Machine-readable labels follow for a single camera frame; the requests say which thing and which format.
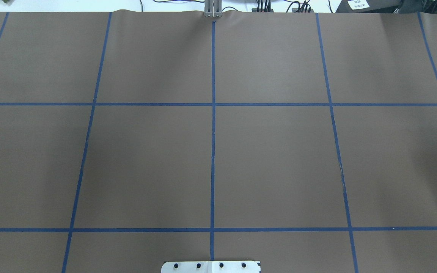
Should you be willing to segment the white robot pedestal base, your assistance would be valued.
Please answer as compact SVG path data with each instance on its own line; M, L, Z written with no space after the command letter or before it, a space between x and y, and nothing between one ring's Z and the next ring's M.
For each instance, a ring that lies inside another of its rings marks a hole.
M261 264L253 260L165 262L162 273L260 273Z

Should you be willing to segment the black box with label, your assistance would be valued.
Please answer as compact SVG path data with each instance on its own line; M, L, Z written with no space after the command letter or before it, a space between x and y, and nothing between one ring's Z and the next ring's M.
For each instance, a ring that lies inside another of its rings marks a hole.
M431 0L342 0L335 13L409 14L423 12Z

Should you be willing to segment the aluminium frame post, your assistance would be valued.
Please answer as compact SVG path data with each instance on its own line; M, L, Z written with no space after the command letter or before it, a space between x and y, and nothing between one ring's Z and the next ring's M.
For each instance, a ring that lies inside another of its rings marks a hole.
M206 18L222 17L222 0L204 0L204 16Z

